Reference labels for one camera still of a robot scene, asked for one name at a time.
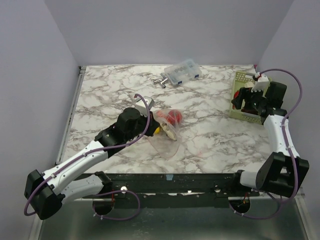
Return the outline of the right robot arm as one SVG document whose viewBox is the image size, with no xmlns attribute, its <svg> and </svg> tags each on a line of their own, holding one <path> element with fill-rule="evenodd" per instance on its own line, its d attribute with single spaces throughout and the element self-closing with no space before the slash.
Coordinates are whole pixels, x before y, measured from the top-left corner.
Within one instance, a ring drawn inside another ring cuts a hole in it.
<svg viewBox="0 0 320 240">
<path fill-rule="evenodd" d="M 289 131 L 287 111 L 282 108 L 287 87 L 279 82 L 247 82 L 231 101 L 232 107 L 247 114 L 257 114 L 267 130 L 271 154 L 255 171 L 240 170 L 230 183 L 230 191 L 241 196 L 248 188 L 292 198 L 299 190 L 309 162 L 296 151 Z"/>
</svg>

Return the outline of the green fake lettuce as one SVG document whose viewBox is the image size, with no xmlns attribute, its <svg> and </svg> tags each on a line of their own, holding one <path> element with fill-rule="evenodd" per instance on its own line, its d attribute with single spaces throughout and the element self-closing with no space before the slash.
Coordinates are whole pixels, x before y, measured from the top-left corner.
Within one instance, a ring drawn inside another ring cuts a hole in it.
<svg viewBox="0 0 320 240">
<path fill-rule="evenodd" d="M 244 87 L 245 88 L 253 88 L 255 86 L 255 81 L 247 81 L 245 84 L 244 84 Z"/>
</svg>

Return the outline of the red fake chili pepper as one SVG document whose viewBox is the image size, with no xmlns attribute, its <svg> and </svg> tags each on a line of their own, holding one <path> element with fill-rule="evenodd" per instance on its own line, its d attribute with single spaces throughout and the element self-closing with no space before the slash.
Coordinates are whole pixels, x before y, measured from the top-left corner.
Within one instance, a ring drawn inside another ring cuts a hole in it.
<svg viewBox="0 0 320 240">
<path fill-rule="evenodd" d="M 244 99 L 245 100 L 245 106 L 244 109 L 240 110 L 241 112 L 244 113 L 250 113 L 250 114 L 257 114 L 257 110 L 254 108 L 253 105 L 253 96 L 254 96 L 254 92 L 251 93 L 250 98 Z M 236 98 L 237 96 L 239 96 L 239 90 L 235 92 L 233 99 Z"/>
</svg>

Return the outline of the clear zip top bag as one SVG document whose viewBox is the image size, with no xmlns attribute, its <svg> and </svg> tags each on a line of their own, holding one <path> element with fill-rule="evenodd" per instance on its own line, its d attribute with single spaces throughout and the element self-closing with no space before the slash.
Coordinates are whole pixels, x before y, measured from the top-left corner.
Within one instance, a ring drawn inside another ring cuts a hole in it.
<svg viewBox="0 0 320 240">
<path fill-rule="evenodd" d="M 168 108 L 154 111 L 153 117 L 159 123 L 159 127 L 147 140 L 162 158 L 172 158 L 181 145 L 183 114 L 178 109 Z"/>
</svg>

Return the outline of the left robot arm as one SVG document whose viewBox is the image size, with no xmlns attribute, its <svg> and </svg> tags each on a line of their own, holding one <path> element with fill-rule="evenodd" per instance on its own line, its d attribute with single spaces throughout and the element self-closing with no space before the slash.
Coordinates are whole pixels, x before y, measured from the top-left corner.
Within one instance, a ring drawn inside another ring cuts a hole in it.
<svg viewBox="0 0 320 240">
<path fill-rule="evenodd" d="M 46 220 L 64 204 L 83 197 L 104 198 L 128 193 L 127 187 L 114 187 L 112 180 L 101 171 L 86 178 L 80 176 L 143 136 L 153 136 L 159 126 L 150 110 L 141 113 L 136 108 L 126 108 L 114 124 L 100 131 L 75 156 L 42 173 L 33 170 L 28 174 L 24 190 L 27 199 L 24 215 L 38 215 L 41 220 Z"/>
</svg>

